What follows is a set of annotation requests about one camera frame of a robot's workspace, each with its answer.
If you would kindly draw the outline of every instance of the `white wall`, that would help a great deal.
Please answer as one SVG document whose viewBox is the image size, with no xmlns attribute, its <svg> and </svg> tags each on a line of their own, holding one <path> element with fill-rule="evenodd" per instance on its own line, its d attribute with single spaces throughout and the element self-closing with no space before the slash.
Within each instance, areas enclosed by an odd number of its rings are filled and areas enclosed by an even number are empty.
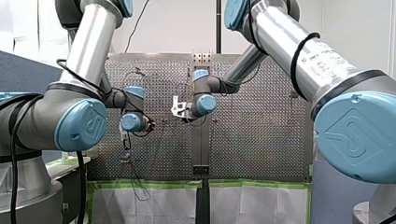
<svg viewBox="0 0 396 224">
<path fill-rule="evenodd" d="M 134 16 L 116 30 L 113 48 L 124 52 L 146 0 L 134 0 Z M 216 1 L 150 0 L 128 52 L 191 53 L 216 49 Z"/>
<path fill-rule="evenodd" d="M 134 16 L 124 20 L 114 34 L 113 47 L 124 52 L 128 36 L 146 0 L 134 0 Z M 222 0 L 222 15 L 227 0 Z M 298 0 L 301 23 L 320 31 L 321 0 Z M 248 42 L 224 26 L 222 17 L 222 53 L 242 53 Z M 216 51 L 215 0 L 150 0 L 132 38 L 128 52 L 191 53 Z"/>
<path fill-rule="evenodd" d="M 66 31 L 59 25 L 53 1 L 0 0 L 0 50 L 46 63 L 64 58 L 68 51 Z M 395 73 L 396 0 L 297 1 L 301 24 L 309 31 L 320 32 L 351 63 Z M 124 52 L 145 2 L 134 0 L 134 16 L 114 34 L 115 52 Z M 223 22 L 221 26 L 222 52 L 242 53 L 248 45 L 245 38 L 227 30 Z M 128 52 L 215 50 L 215 0 L 150 0 Z"/>
<path fill-rule="evenodd" d="M 390 72 L 391 0 L 323 0 L 322 37 L 351 63 Z"/>
<path fill-rule="evenodd" d="M 0 0 L 0 50 L 55 65 L 69 51 L 54 0 Z"/>
</svg>

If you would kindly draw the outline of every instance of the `perforated metal panel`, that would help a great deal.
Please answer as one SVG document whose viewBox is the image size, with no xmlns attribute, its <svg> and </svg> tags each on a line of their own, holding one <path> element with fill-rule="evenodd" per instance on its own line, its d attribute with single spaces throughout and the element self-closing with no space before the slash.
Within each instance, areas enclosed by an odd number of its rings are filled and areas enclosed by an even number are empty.
<svg viewBox="0 0 396 224">
<path fill-rule="evenodd" d="M 236 58 L 214 55 L 213 75 L 223 76 Z M 210 130 L 211 178 L 307 177 L 312 138 L 306 136 L 312 130 L 307 105 L 301 98 L 291 98 L 292 90 L 289 78 L 267 59 L 240 92 L 217 97 L 219 107 Z"/>
<path fill-rule="evenodd" d="M 212 75 L 223 76 L 237 57 L 212 55 Z M 292 86 L 283 71 L 266 60 L 240 92 L 217 95 L 218 108 L 207 120 L 210 125 L 192 132 L 191 126 L 173 118 L 170 108 L 177 84 L 181 101 L 191 96 L 190 87 L 179 83 L 190 82 L 193 64 L 192 56 L 183 54 L 121 54 L 108 60 L 106 70 L 114 87 L 146 89 L 144 110 L 157 127 L 145 138 L 132 136 L 134 167 L 121 164 L 120 111 L 110 110 L 89 179 L 130 178 L 133 173 L 145 179 L 192 179 L 192 165 L 209 161 L 210 178 L 304 181 L 312 161 L 309 106 L 290 98 Z M 136 74 L 136 67 L 145 76 Z"/>
<path fill-rule="evenodd" d="M 136 67 L 144 76 L 136 73 Z M 192 178 L 191 128 L 175 119 L 170 110 L 177 83 L 189 82 L 190 69 L 191 56 L 180 54 L 124 54 L 107 61 L 106 71 L 113 87 L 139 85 L 145 88 L 144 111 L 157 126 L 147 137 L 131 135 L 134 167 L 120 163 L 123 151 L 120 111 L 110 109 L 106 135 L 95 149 L 89 179 L 131 178 L 134 173 L 145 179 Z M 190 95 L 190 89 L 185 85 L 179 86 L 178 91 L 186 97 Z"/>
</svg>

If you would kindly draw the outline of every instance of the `blue joint cap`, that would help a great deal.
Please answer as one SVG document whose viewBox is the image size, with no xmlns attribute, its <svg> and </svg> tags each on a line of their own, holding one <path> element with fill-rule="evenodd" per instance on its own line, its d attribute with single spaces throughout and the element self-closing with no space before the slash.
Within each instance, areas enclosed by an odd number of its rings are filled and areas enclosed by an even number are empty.
<svg viewBox="0 0 396 224">
<path fill-rule="evenodd" d="M 121 118 L 121 127 L 129 133 L 137 132 L 140 129 L 141 121 L 136 114 L 125 114 Z"/>
<path fill-rule="evenodd" d="M 132 0 L 120 0 L 122 15 L 124 18 L 130 18 L 134 14 L 134 4 Z"/>
<path fill-rule="evenodd" d="M 140 98 L 145 98 L 145 89 L 143 87 L 139 87 L 139 86 L 129 86 L 129 87 L 125 87 L 125 90 L 128 91 L 129 93 L 138 96 Z"/>
<path fill-rule="evenodd" d="M 20 91 L 10 91 L 10 92 L 0 92 L 0 101 L 26 94 L 27 92 L 20 92 Z"/>
<path fill-rule="evenodd" d="M 319 111 L 314 128 L 320 153 L 341 173 L 396 183 L 396 96 L 377 91 L 339 95 Z"/>
<path fill-rule="evenodd" d="M 206 69 L 195 70 L 192 73 L 192 81 L 196 81 L 197 79 L 200 79 L 201 77 L 206 77 L 206 76 L 209 76 L 209 72 L 207 72 Z"/>
<path fill-rule="evenodd" d="M 210 114 L 216 109 L 216 98 L 209 94 L 202 95 L 197 100 L 196 108 L 201 115 Z"/>
<path fill-rule="evenodd" d="M 61 151 L 82 151 L 102 139 L 107 126 L 107 111 L 102 102 L 84 99 L 72 105 L 55 129 L 55 145 Z"/>
<path fill-rule="evenodd" d="M 227 1 L 224 11 L 224 23 L 227 29 L 236 31 L 242 27 L 247 6 L 247 0 Z"/>
</svg>

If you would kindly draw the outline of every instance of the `dark gray panel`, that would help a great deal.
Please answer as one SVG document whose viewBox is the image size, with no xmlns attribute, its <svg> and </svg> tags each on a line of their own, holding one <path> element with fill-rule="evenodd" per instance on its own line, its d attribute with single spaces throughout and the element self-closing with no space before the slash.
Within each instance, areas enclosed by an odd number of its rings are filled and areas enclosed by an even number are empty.
<svg viewBox="0 0 396 224">
<path fill-rule="evenodd" d="M 370 201 L 376 184 L 341 174 L 326 161 L 314 161 L 312 224 L 352 223 L 353 207 Z"/>
<path fill-rule="evenodd" d="M 236 56 L 215 55 L 212 59 L 213 75 L 221 77 Z M 211 178 L 304 181 L 312 161 L 312 131 L 306 128 L 310 121 L 305 102 L 290 98 L 292 90 L 289 78 L 267 59 L 240 92 L 217 98 L 211 130 Z"/>
<path fill-rule="evenodd" d="M 44 93 L 61 73 L 58 68 L 0 51 L 0 91 Z M 44 162 L 55 161 L 61 156 L 60 151 L 43 151 Z"/>
<path fill-rule="evenodd" d="M 110 58 L 106 70 L 112 86 L 144 87 L 144 111 L 155 120 L 157 126 L 147 137 L 131 135 L 134 167 L 121 164 L 120 111 L 110 110 L 106 135 L 97 146 L 97 158 L 90 164 L 89 179 L 131 178 L 134 170 L 140 178 L 145 179 L 192 179 L 191 127 L 174 118 L 171 113 L 177 84 L 190 80 L 190 57 L 142 54 Z M 144 77 L 134 73 L 136 67 L 145 74 Z M 182 100 L 186 100 L 191 93 L 184 84 L 179 85 L 178 91 L 185 96 Z"/>
</svg>

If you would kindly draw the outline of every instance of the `green tape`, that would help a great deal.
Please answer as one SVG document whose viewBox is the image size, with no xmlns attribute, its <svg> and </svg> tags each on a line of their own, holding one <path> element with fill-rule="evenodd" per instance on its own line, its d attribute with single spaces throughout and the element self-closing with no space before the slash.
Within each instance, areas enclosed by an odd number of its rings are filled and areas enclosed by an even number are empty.
<svg viewBox="0 0 396 224">
<path fill-rule="evenodd" d="M 273 189 L 307 189 L 309 188 L 302 182 L 278 182 L 248 179 L 228 179 L 228 180 L 209 180 L 210 188 L 234 188 L 234 187 L 260 187 Z"/>
<path fill-rule="evenodd" d="M 92 213 L 93 213 L 93 194 L 95 193 L 95 185 L 88 183 L 88 224 L 92 224 Z"/>
<path fill-rule="evenodd" d="M 237 188 L 243 186 L 243 180 L 216 179 L 209 180 L 210 188 Z"/>
<path fill-rule="evenodd" d="M 309 175 L 310 176 L 314 175 L 314 164 L 309 165 Z"/>
<path fill-rule="evenodd" d="M 89 157 L 84 157 L 84 161 L 88 161 L 90 158 Z M 64 161 L 61 161 L 61 159 L 57 161 L 51 161 L 48 162 L 46 165 L 52 166 L 52 165 L 78 165 L 78 160 L 77 158 L 71 158 L 71 159 L 66 159 Z"/>
<path fill-rule="evenodd" d="M 90 181 L 96 189 L 198 189 L 202 187 L 201 181 L 152 181 L 152 180 L 113 180 Z"/>
</svg>

